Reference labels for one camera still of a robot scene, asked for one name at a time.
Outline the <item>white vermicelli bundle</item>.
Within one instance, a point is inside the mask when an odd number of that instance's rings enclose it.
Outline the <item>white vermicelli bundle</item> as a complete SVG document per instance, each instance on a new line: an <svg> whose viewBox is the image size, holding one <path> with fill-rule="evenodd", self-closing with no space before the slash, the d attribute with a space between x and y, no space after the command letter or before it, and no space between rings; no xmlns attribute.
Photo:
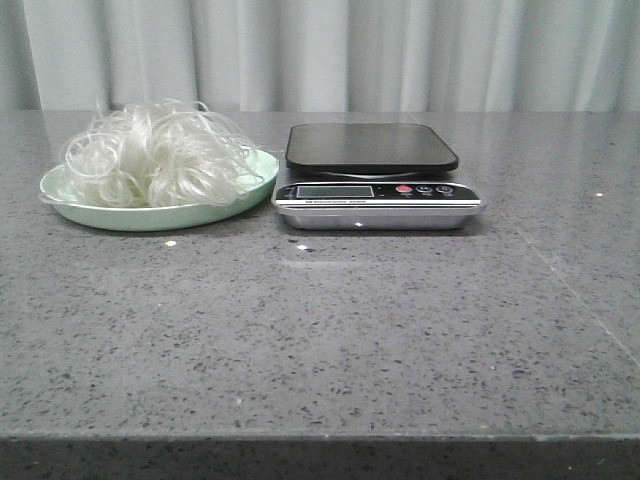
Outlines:
<svg viewBox="0 0 640 480"><path fill-rule="evenodd" d="M204 103L125 105L95 117L59 153L54 204L106 208L227 206L263 183L255 143Z"/></svg>

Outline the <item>silver black kitchen scale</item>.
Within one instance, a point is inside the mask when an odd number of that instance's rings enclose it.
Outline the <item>silver black kitchen scale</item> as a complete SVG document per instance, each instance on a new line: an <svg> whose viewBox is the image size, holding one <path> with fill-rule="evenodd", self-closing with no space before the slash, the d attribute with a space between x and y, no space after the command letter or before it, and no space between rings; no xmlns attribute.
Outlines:
<svg viewBox="0 0 640 480"><path fill-rule="evenodd" d="M486 207L451 180L458 162L426 125L295 125L272 203L298 229L457 229Z"/></svg>

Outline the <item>light green plastic plate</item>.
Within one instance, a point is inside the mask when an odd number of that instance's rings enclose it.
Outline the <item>light green plastic plate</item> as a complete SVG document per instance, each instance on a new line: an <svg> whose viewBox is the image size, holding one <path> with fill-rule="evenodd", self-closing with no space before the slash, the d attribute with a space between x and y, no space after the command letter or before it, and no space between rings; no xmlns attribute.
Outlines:
<svg viewBox="0 0 640 480"><path fill-rule="evenodd" d="M40 181L40 198L63 217L75 223L114 231L164 231L221 221L239 215L268 198L274 188L279 160L264 151L255 155L257 173L262 182L249 187L227 206L181 205L158 208L106 208L79 204L62 165L47 172Z"/></svg>

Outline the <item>white pleated curtain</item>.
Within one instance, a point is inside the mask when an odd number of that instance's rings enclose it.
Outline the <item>white pleated curtain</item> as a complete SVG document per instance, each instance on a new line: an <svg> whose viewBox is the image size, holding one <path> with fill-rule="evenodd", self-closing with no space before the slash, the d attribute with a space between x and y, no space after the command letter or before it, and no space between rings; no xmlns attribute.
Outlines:
<svg viewBox="0 0 640 480"><path fill-rule="evenodd" d="M635 111L635 1L5 1L1 105Z"/></svg>

